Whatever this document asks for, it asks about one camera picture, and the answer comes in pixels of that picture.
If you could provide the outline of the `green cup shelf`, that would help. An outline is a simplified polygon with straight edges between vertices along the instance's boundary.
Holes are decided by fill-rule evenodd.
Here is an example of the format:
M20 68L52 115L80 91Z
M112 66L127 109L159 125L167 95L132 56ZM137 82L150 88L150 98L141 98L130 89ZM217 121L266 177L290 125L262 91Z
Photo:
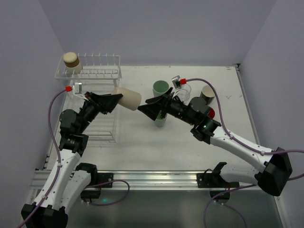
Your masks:
M154 97L161 96L169 89L169 84L166 81L158 80L153 84L152 92Z
M154 121L154 124L155 124L155 126L157 126L157 127L163 127L164 125L165 125L165 122L166 122L166 118L162 118L162 119L156 119L155 121Z

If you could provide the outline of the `clear faceted glass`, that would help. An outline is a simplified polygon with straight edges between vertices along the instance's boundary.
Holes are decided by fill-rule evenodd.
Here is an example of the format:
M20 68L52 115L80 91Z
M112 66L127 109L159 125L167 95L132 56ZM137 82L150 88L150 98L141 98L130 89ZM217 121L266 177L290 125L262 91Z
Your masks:
M177 93L177 96L182 102L187 102L190 98L191 87L188 84L184 84L180 91Z

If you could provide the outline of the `beige cup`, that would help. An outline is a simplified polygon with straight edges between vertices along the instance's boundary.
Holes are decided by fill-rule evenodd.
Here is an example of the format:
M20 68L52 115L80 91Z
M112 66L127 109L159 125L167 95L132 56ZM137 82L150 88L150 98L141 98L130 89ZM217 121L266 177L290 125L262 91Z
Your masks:
M122 94L123 97L120 99L118 104L131 111L136 111L142 101L142 96L140 93L126 88L116 87L112 91L112 94Z

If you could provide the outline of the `black mug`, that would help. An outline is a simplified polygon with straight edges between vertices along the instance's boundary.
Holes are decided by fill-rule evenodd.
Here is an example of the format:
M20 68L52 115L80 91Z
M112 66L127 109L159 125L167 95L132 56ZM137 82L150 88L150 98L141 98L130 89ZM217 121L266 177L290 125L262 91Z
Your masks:
M202 88L200 97L203 98L205 102L209 105L213 101L215 94L212 88L209 85L206 85Z

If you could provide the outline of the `red cup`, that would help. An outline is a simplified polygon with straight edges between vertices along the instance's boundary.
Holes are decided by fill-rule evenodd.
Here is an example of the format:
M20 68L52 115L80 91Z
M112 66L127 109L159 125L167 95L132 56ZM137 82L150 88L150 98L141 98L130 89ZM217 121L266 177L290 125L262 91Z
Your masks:
M213 108L209 108L208 117L213 119L215 117L215 111Z

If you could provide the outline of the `brown and cream cup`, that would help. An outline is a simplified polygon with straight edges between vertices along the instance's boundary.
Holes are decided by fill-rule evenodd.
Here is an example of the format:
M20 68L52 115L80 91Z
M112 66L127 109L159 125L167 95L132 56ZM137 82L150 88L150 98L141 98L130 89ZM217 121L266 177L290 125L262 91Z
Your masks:
M80 74L82 64L75 52L67 52L63 55L63 61L66 66L67 72L71 74Z

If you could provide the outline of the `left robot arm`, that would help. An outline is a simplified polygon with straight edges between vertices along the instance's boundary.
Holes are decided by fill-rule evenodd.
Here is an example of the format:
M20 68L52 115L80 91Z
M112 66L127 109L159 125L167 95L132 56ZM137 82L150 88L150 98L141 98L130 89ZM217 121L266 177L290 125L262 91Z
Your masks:
M23 206L23 222L19 227L66 227L68 215L81 192L90 183L97 182L96 166L79 163L88 141L88 135L83 132L98 114L111 113L122 97L122 94L87 92L79 112L66 109L60 114L61 139L54 144L57 160L33 203Z

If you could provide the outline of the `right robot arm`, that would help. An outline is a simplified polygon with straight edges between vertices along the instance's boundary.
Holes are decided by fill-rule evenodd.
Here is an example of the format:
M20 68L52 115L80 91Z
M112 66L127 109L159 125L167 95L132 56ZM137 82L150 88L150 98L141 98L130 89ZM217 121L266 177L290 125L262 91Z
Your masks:
M201 97L195 97L185 105L171 94L165 93L147 99L138 110L152 120L159 115L172 115L192 125L191 133L198 141L222 148L252 166L251 169L242 171L236 166L221 162L212 172L215 181L250 183L272 196L280 196L292 174L288 154L283 149L277 148L274 151L250 141L239 144L220 122L213 119L213 109Z

